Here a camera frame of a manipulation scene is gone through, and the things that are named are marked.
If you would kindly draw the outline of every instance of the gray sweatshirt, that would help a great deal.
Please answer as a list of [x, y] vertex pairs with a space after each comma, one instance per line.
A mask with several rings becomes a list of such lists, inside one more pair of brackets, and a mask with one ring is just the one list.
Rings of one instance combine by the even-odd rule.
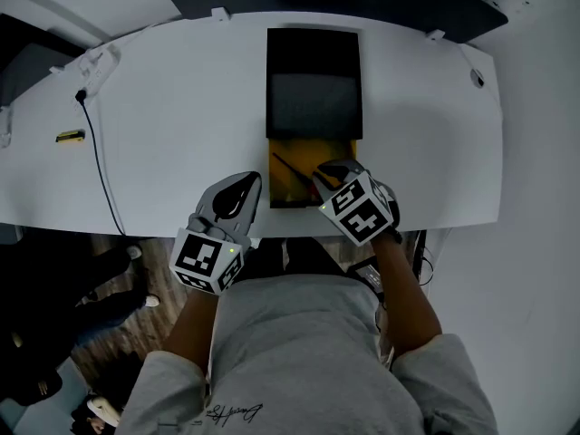
[[441, 335], [384, 368], [365, 285], [284, 275], [219, 300], [211, 396], [196, 364], [147, 357], [117, 435], [497, 433], [463, 344]]

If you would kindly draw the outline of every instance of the white bracket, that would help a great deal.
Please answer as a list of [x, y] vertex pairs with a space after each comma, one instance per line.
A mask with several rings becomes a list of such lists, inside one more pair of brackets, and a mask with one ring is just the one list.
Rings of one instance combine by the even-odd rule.
[[436, 44], [439, 40], [443, 38], [443, 35], [445, 35], [445, 31], [435, 29], [434, 31], [425, 34], [425, 40], [427, 41], [428, 44]]
[[227, 9], [223, 6], [219, 8], [212, 8], [211, 9], [211, 17], [214, 18], [216, 21], [220, 23], [229, 21], [231, 19], [231, 15], [227, 12]]

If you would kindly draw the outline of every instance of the forearm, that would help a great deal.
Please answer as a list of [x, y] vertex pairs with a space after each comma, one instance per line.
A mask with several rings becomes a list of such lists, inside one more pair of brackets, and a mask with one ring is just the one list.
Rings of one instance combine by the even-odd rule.
[[193, 290], [163, 350], [189, 359], [206, 373], [217, 308], [217, 296]]
[[395, 355], [400, 356], [441, 334], [441, 326], [401, 246], [391, 236], [384, 235], [376, 237], [372, 247], [379, 264], [389, 319], [387, 338]]

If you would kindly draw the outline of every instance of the sweatshirt sleeve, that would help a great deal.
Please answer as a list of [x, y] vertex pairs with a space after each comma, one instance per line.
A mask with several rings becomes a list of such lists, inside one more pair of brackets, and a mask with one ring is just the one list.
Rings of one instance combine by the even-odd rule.
[[205, 390], [206, 378], [196, 364], [173, 353], [152, 352], [115, 432], [153, 435], [160, 427], [177, 428], [203, 411]]
[[491, 405], [457, 335], [439, 335], [405, 353], [392, 372], [419, 404], [428, 434], [498, 433]]

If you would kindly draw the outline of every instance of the white desk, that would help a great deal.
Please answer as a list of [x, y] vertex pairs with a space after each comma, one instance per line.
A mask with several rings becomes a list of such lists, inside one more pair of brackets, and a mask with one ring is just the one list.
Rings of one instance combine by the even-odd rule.
[[[264, 186], [250, 235], [337, 233], [315, 208], [268, 205], [266, 29], [291, 24], [359, 32], [358, 158], [397, 193], [401, 230], [497, 220], [502, 134], [490, 56], [463, 46], [488, 86], [477, 89], [457, 45], [427, 44], [411, 29], [332, 14], [241, 14], [164, 24], [114, 43], [121, 62], [89, 113], [128, 234], [174, 237], [209, 185], [251, 169]], [[0, 150], [1, 222], [116, 233], [88, 124], [72, 108], [80, 85], [73, 62], [14, 103], [12, 144]], [[80, 128], [85, 142], [54, 143]]]

